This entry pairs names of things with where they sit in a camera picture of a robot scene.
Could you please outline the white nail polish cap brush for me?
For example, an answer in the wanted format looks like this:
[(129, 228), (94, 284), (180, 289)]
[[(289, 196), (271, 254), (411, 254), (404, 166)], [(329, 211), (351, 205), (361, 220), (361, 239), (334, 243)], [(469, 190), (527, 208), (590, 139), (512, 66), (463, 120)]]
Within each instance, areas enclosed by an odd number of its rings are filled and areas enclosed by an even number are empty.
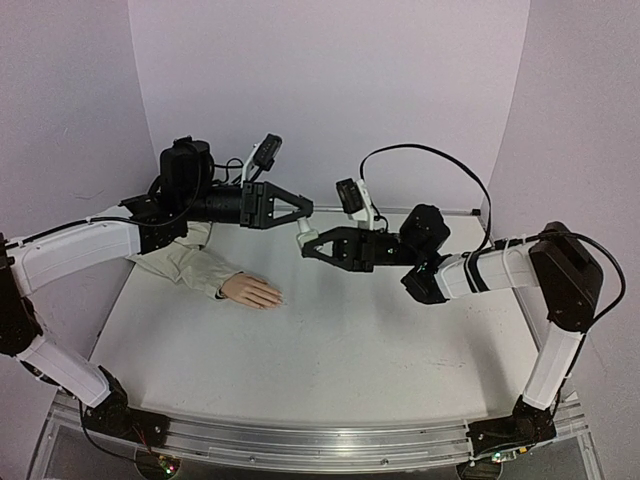
[(311, 231), (311, 227), (310, 227), (309, 221), (308, 221), (308, 219), (306, 217), (299, 218), (297, 220), (297, 225), (298, 225), (300, 233), (307, 233), (307, 232)]

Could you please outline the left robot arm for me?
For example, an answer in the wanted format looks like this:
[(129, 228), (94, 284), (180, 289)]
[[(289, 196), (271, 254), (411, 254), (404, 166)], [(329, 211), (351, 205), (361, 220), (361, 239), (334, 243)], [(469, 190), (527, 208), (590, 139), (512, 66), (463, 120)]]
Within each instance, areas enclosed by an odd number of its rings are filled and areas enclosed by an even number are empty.
[(275, 162), (280, 137), (270, 134), (244, 160), (225, 164), (234, 179), (218, 179), (208, 143), (177, 139), (161, 153), (158, 176), (145, 193), (105, 211), (48, 231), (1, 243), (1, 352), (38, 380), (73, 396), (86, 433), (101, 433), (161, 446), (167, 417), (138, 410), (116, 377), (92, 363), (86, 353), (66, 346), (52, 330), (46, 296), (55, 310), (77, 306), (85, 298), (79, 284), (93, 275), (96, 298), (105, 299), (103, 278), (111, 266), (159, 263), (160, 271), (216, 300), (265, 310), (282, 302), (266, 280), (225, 265), (205, 250), (197, 226), (215, 223), (265, 230), (282, 224), (274, 206), (294, 207), (285, 220), (309, 214), (310, 200), (260, 180)]

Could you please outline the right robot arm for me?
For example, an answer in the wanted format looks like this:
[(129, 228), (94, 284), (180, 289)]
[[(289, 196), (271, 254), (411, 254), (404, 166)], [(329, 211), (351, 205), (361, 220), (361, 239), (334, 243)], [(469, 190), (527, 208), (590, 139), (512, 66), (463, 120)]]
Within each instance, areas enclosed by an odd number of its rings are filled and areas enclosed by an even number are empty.
[(542, 292), (550, 329), (512, 412), (472, 422), (466, 436), (471, 458), (498, 462), (511, 452), (553, 439), (560, 393), (589, 330), (616, 308), (627, 292), (617, 259), (592, 238), (550, 222), (534, 235), (483, 244), (475, 251), (441, 253), (451, 234), (440, 210), (417, 205), (396, 233), (363, 226), (319, 233), (298, 223), (305, 258), (349, 272), (406, 266), (401, 282), (424, 305), (486, 292), (534, 287)]

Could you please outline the white nail polish bottle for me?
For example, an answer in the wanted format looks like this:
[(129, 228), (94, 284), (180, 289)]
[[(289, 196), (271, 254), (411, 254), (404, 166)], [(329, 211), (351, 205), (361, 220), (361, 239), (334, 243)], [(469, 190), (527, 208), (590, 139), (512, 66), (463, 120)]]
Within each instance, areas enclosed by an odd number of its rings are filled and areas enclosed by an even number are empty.
[(315, 229), (300, 231), (296, 235), (296, 241), (300, 249), (303, 249), (304, 246), (312, 241), (317, 240), (319, 237), (319, 232)]

